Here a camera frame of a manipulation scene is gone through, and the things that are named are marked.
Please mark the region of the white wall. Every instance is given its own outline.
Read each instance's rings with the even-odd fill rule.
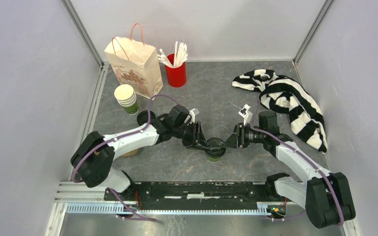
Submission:
[[[60,0],[0,0],[0,236],[44,234],[97,71]]]
[[[324,113],[327,155],[348,177],[361,235],[378,235],[378,1],[335,1],[299,74]]]
[[[292,59],[324,0],[72,0],[99,54],[140,22],[145,41],[190,60]],[[137,29],[133,39],[140,40]]]

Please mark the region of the metal corner post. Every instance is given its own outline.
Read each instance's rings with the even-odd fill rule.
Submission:
[[[76,9],[74,8],[71,0],[61,0],[61,1],[63,3],[64,7],[66,8],[67,13],[71,17],[74,25],[76,26],[77,31],[82,36],[83,41],[85,41],[85,43],[86,43],[86,46],[89,48],[89,51],[91,52],[93,58],[95,59],[95,61],[99,65],[100,69],[102,69],[104,62],[103,62],[102,58],[100,57],[99,53],[97,52],[94,43],[92,43],[92,40],[89,37],[89,34],[86,31],[85,27],[83,26],[83,23],[80,20],[79,15],[77,14]]]
[[[303,56],[306,48],[309,46],[310,42],[312,41],[316,31],[318,30],[319,26],[321,25],[322,20],[324,19],[325,15],[327,14],[328,10],[332,6],[334,0],[325,0],[324,4],[321,7],[318,15],[316,16],[314,23],[312,24],[311,28],[308,31],[304,41],[302,42],[301,46],[299,47],[298,52],[296,53],[293,62],[298,63],[301,57]]]

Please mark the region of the gray marble surface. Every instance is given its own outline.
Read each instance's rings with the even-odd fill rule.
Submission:
[[[173,88],[167,83],[164,66],[160,66],[164,82],[160,94],[173,97],[189,110],[197,108],[205,138],[218,137],[224,141],[232,134],[234,125],[243,121],[236,106],[243,107],[259,95],[257,92],[233,88],[231,81],[236,76],[254,69],[273,69],[278,75],[298,79],[290,61],[189,62],[187,83],[183,87]],[[110,70],[94,124],[94,130],[102,135],[138,126],[136,116],[128,115],[114,97],[118,85]],[[147,109],[147,98],[137,96],[137,102],[141,110]],[[159,97],[153,101],[151,110],[160,115],[168,113],[173,106],[171,100]],[[326,167],[322,153],[291,132],[286,114],[278,114],[278,124],[281,132],[292,137],[302,151]],[[136,155],[119,157],[113,167],[126,171],[134,181],[265,181],[267,176],[280,172],[296,177],[284,163],[265,151],[261,144],[252,144],[246,149],[228,148],[220,161],[210,162],[203,151],[185,149],[181,140],[175,138],[142,148]]]

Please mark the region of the striped cloth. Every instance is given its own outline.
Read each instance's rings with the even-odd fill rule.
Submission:
[[[289,114],[292,132],[318,151],[327,152],[324,118],[315,100],[293,79],[273,70],[252,70],[237,76],[232,86],[260,92],[261,104],[277,113]]]

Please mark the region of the floor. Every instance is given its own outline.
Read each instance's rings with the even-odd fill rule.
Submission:
[[[258,98],[259,93],[231,87],[238,75],[254,69],[273,69],[278,75],[298,80],[290,61],[242,61],[242,62],[188,62],[187,83],[173,88],[167,83],[162,69],[164,87],[160,94],[175,98],[189,110],[200,111],[199,120],[206,139],[218,137],[226,140],[236,123],[242,122],[238,108]],[[119,85],[112,70],[108,72],[100,100],[94,130],[100,134],[114,134],[137,127],[136,116],[128,115],[114,97]],[[138,104],[145,110],[147,98],[137,96]],[[156,115],[168,113],[174,103],[167,98],[153,102]],[[299,140],[290,130],[286,114],[278,115],[281,132],[288,134],[318,164],[326,167],[322,153]],[[272,174],[294,173],[282,162],[262,148],[261,144],[246,149],[227,149],[218,162],[210,162],[202,151],[185,149],[181,140],[172,138],[159,145],[145,147],[136,155],[120,157],[113,167],[126,171],[134,181],[265,181]]]
[[[289,206],[289,215],[302,210]],[[344,236],[342,228],[332,225],[315,228],[306,215],[274,222],[265,216],[251,215],[147,215],[158,222],[122,221],[108,214],[66,214],[61,236]]]

